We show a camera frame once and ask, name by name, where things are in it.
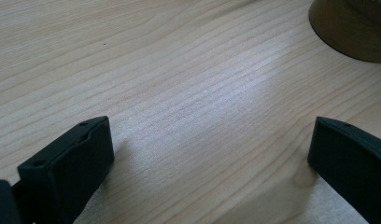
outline light wood tabletop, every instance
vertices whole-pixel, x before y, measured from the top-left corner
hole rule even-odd
[[[320,40],[311,3],[0,1],[0,179],[107,115],[76,223],[366,223],[306,156],[316,116],[381,138],[381,64]]]

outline wooden bowl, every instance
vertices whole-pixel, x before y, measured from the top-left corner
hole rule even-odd
[[[309,20],[319,37],[334,49],[381,63],[381,0],[315,0]]]

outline wood grain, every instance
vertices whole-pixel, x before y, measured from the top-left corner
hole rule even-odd
[[[305,158],[316,116],[381,138],[381,64],[324,44],[311,3],[0,1],[0,178],[108,115],[76,223],[365,223]]]

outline wooden surface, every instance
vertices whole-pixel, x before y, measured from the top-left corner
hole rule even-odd
[[[381,138],[381,64],[324,44],[311,3],[0,1],[0,178],[108,115],[76,223],[365,223],[305,159],[316,116]]]

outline black plastic part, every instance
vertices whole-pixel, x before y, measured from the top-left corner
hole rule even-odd
[[[0,180],[0,224],[21,224],[12,189],[6,180]]]
[[[381,223],[381,139],[317,118],[308,162],[368,222]]]
[[[36,224],[69,224],[106,178],[114,161],[108,117],[89,119],[18,167],[38,204]]]

